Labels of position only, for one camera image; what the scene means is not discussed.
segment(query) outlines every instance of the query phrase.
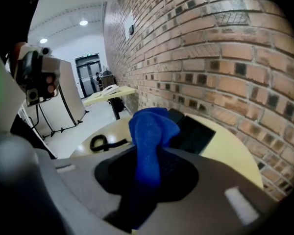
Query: brick wall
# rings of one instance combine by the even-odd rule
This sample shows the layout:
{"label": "brick wall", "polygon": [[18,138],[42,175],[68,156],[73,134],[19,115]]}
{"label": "brick wall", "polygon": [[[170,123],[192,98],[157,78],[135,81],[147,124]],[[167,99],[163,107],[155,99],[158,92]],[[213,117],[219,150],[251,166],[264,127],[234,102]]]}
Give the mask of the brick wall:
{"label": "brick wall", "polygon": [[104,40],[117,82],[137,89],[124,97],[131,111],[212,119],[248,147],[272,198],[292,191],[294,34],[272,0],[118,0],[107,6]]}

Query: blue towel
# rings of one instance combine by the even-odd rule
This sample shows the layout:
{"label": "blue towel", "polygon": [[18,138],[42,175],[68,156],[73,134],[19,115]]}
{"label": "blue towel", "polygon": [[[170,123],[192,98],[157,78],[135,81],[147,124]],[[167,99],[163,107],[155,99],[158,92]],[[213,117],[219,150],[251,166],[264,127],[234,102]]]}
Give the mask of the blue towel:
{"label": "blue towel", "polygon": [[170,139],[180,132],[168,116],[166,108],[147,108],[136,112],[128,124],[137,146],[135,178],[128,196],[133,229],[142,225],[157,204],[161,184],[157,147],[169,146]]}

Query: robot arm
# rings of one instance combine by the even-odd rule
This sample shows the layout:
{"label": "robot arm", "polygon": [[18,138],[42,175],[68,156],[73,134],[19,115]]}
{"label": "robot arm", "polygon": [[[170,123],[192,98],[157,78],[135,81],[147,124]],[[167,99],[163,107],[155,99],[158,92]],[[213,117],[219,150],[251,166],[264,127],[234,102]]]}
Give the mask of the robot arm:
{"label": "robot arm", "polygon": [[[28,45],[21,47],[15,79],[25,91],[28,106],[58,95],[60,62],[60,59],[52,57],[50,48]],[[50,83],[55,87],[53,93],[48,92]]]}

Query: wooden table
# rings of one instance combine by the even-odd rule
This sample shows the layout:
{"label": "wooden table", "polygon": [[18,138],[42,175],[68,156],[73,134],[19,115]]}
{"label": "wooden table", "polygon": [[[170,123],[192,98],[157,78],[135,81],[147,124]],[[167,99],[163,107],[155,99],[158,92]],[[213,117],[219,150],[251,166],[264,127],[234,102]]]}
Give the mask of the wooden table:
{"label": "wooden table", "polygon": [[[200,154],[201,156],[220,161],[232,167],[259,188],[263,188],[263,182],[255,160],[246,146],[236,136],[221,125],[212,122],[209,119],[191,114],[185,115],[206,125],[216,132],[212,140]],[[122,118],[96,131],[76,148],[71,157],[93,154],[93,151],[89,148],[89,144],[92,137],[99,134],[105,135],[109,143],[114,143],[122,139],[132,141],[128,128],[128,122],[131,118],[132,117]]]}
{"label": "wooden table", "polygon": [[111,107],[114,113],[114,116],[116,117],[116,120],[120,119],[120,115],[118,113],[118,111],[116,111],[115,108],[115,98],[116,97],[120,97],[120,96],[125,96],[125,95],[129,95],[135,93],[135,89],[128,87],[128,86],[121,86],[119,87],[119,91],[117,93],[113,93],[107,96],[103,96],[101,95],[101,92],[96,92],[94,94],[92,94],[88,99],[86,99],[84,101],[84,106],[88,106],[100,101],[107,101],[109,100],[111,103]]}

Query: door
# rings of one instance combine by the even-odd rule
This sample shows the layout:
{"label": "door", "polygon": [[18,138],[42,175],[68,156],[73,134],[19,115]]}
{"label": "door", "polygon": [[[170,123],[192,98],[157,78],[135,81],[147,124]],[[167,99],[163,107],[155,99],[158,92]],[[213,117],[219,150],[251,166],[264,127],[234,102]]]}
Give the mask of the door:
{"label": "door", "polygon": [[99,54],[75,59],[77,74],[84,97],[97,92],[96,73],[101,72]]}
{"label": "door", "polygon": [[84,65],[77,67],[77,71],[84,97],[88,97],[97,92],[90,66]]}

